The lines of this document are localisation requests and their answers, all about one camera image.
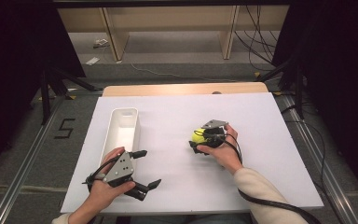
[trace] beige sleeve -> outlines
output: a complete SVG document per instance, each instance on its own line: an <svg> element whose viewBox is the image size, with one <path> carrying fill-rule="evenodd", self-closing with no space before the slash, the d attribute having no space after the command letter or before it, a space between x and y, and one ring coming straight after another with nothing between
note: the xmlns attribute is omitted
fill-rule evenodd
<svg viewBox="0 0 358 224"><path fill-rule="evenodd" d="M60 217L55 218L54 220L51 221L51 224L68 224L69 221L69 215L71 214L63 214Z"/></svg>
<svg viewBox="0 0 358 224"><path fill-rule="evenodd" d="M238 189L251 197L287 203L280 192L255 170L241 168L234 174L234 180ZM302 216L295 212L256 203L249 203L249 205L258 224L307 223Z"/></svg>

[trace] tripod leg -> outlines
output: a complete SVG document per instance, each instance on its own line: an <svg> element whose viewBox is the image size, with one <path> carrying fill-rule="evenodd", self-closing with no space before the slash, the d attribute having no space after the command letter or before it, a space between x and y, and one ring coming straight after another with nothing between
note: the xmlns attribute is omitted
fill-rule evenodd
<svg viewBox="0 0 358 224"><path fill-rule="evenodd" d="M56 72L60 75L62 75L63 77L66 77L68 78L69 80L71 80L72 82L74 82L75 84L83 87L84 89L88 90L88 91L101 91L102 88L96 88L92 85L90 85L89 83L83 81L83 80L80 80L79 78L77 77L73 77L72 75L62 71L61 69L59 68L56 68L56 67L51 67L50 68L53 72Z"/></svg>

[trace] white plastic tray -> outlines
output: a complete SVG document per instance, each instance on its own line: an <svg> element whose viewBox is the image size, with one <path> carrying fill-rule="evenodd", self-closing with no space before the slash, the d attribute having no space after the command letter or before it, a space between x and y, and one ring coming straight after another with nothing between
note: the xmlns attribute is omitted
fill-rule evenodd
<svg viewBox="0 0 358 224"><path fill-rule="evenodd" d="M118 108L113 110L103 145L104 156L116 147L124 147L126 151L137 151L139 146L140 125L136 108Z"/></svg>

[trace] human hand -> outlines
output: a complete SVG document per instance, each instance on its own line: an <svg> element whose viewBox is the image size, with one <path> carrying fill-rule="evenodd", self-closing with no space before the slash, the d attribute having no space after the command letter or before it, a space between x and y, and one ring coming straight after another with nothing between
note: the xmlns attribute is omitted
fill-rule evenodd
<svg viewBox="0 0 358 224"><path fill-rule="evenodd" d="M237 142L235 139L238 137L237 131L235 131L228 124L225 125L225 130L227 131L226 141L228 141L231 145L236 146ZM232 175L234 175L237 170L243 167L235 150L226 143L223 143L221 146L216 148L198 145L197 149L212 155L217 160L217 162L224 166Z"/></svg>
<svg viewBox="0 0 358 224"><path fill-rule="evenodd" d="M124 152L124 147L117 147L106 154L103 163L118 156ZM113 164L105 166L100 173L107 174ZM104 208L109 206L112 201L120 194L123 194L135 187L132 181L126 182L120 186L112 188L109 184L102 180L95 180L92 184L91 192L85 202L69 216L70 224L88 223L93 217L98 215Z"/></svg>

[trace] white table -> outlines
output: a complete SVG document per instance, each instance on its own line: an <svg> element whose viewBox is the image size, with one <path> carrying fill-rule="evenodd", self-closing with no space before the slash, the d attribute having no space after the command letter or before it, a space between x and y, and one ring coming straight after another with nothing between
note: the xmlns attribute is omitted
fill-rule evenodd
<svg viewBox="0 0 358 224"><path fill-rule="evenodd" d="M270 93L101 97L68 188L62 212L73 212L88 196L81 183L99 165L113 109L135 107L141 124L135 180L162 179L140 202L120 196L103 213L118 216L235 213L249 210L229 172L210 156L194 154L192 132L210 119L228 121L239 132L243 164L271 181L289 203L323 203Z"/></svg>

